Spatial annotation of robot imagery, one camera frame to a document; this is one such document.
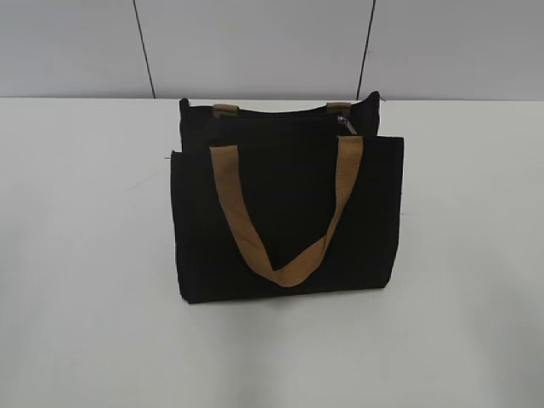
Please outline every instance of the white surface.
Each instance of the white surface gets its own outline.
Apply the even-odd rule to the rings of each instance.
[[[130,0],[2,0],[0,55],[1,96],[151,96]]]
[[[365,89],[386,99],[544,99],[542,0],[378,0]]]
[[[157,97],[355,97],[371,0],[137,4]]]
[[[541,407],[543,109],[382,104],[406,142],[390,285],[189,306],[177,101],[0,99],[0,406]]]

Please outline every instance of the black canvas bag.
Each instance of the black canvas bag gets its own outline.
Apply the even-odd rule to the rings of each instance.
[[[219,117],[206,148],[173,152],[178,280],[189,303],[387,285],[403,139],[353,136],[335,114],[297,116]]]

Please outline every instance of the bag strap loop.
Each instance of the bag strap loop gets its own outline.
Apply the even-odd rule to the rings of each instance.
[[[362,136],[338,136],[336,208],[326,234],[277,270],[272,269],[264,244],[247,212],[241,190],[238,146],[210,147],[210,153],[219,203],[247,266],[256,274],[283,287],[304,282],[320,266],[351,196],[363,155]]]
[[[351,104],[349,102],[329,102],[326,104],[326,113],[336,113],[345,118],[349,117]]]
[[[227,104],[215,104],[213,106],[213,115],[215,117],[221,116],[236,116],[240,108],[236,105]]]

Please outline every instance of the zipper pull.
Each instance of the zipper pull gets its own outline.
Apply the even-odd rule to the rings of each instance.
[[[346,119],[345,117],[343,116],[339,116],[338,117],[338,123],[341,123],[343,124],[346,128],[348,128],[349,132],[351,134],[357,134],[357,131],[355,130],[355,128],[351,125],[351,123],[349,122],[348,119]]]

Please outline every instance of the white table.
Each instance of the white table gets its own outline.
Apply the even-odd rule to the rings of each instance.
[[[178,102],[0,99],[0,406],[542,407],[543,112],[382,103],[406,143],[389,286],[189,306]]]

